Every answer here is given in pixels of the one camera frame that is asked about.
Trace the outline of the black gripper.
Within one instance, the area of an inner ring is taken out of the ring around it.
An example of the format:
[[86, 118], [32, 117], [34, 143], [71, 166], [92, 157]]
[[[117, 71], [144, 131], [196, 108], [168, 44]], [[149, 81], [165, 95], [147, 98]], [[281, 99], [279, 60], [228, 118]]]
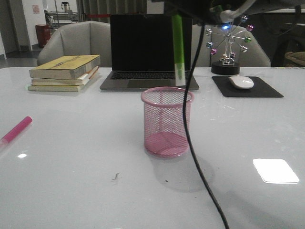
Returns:
[[182, 13], [202, 24], [233, 22], [247, 11], [251, 0], [165, 0], [164, 12]]

